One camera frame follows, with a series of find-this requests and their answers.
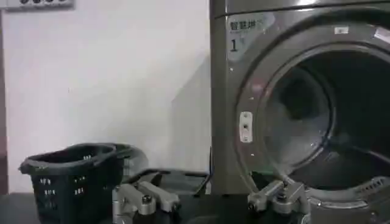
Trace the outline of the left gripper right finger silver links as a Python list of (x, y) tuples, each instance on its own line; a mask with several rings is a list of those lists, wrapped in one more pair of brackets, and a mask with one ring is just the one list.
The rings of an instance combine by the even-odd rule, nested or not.
[(247, 207), (250, 212), (265, 211), (269, 204), (277, 214), (290, 215), (293, 212), (308, 214), (308, 197), (304, 184), (274, 180), (260, 191), (247, 196)]

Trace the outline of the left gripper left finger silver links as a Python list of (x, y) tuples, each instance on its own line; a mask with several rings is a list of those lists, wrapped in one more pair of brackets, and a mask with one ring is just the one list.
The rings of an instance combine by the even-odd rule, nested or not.
[(112, 190), (112, 222), (133, 223), (138, 215), (152, 217), (157, 211), (174, 214), (180, 209), (180, 198), (151, 182), (122, 183)]

